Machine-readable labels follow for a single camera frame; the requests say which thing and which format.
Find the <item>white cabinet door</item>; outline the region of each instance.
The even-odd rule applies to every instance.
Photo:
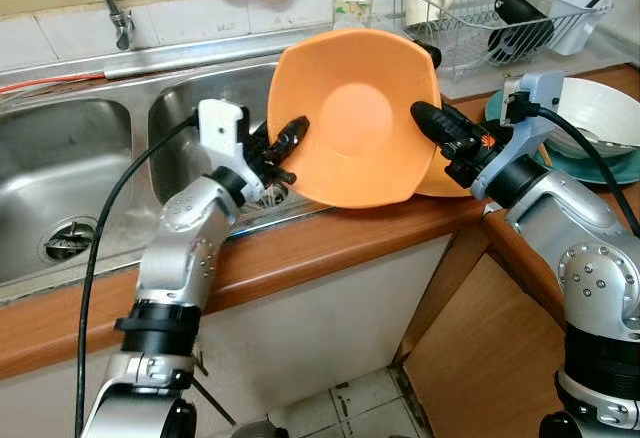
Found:
[[[441,237],[206,316],[199,379],[238,421],[263,416],[391,362],[447,245]],[[110,353],[87,360],[87,412]],[[226,422],[193,390],[198,437]],[[0,382],[2,438],[73,436],[75,360]]]

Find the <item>wire dish rack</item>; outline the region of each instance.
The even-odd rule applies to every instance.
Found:
[[[420,18],[406,25],[408,0],[394,0],[395,19],[415,40],[439,48],[442,63],[438,73],[459,78],[487,66],[502,66],[533,60],[559,43],[586,13],[604,13],[611,5],[553,18],[508,24],[495,10],[496,0],[450,0],[445,7],[422,0]],[[527,0],[545,16],[551,0]]]

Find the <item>tile floor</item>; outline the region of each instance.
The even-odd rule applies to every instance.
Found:
[[[383,368],[269,414],[290,438],[432,438],[404,372]]]

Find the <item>white bowl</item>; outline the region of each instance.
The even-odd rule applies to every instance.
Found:
[[[640,103],[609,86],[579,78],[565,78],[558,114],[576,128],[593,133],[598,139],[592,136],[587,136],[587,139],[603,158],[635,151],[628,146],[640,146]],[[588,156],[573,138],[560,129],[551,133],[546,143],[568,158]]]

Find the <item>kitchen counter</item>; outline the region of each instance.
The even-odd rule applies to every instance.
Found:
[[[640,98],[640,75],[616,66],[582,75]],[[488,95],[453,102],[473,120],[483,117]],[[626,193],[640,210],[640,186]],[[329,273],[477,224],[483,203],[471,198],[413,197],[404,203],[368,210],[332,209],[229,240],[219,256],[217,277],[205,313],[267,296]],[[551,270],[498,213],[483,229],[515,271],[521,285],[562,320],[560,291]],[[89,319],[89,350],[117,345],[116,318],[133,303],[137,269],[96,279]],[[76,350],[81,288],[68,286],[0,309],[0,379],[72,359]]]

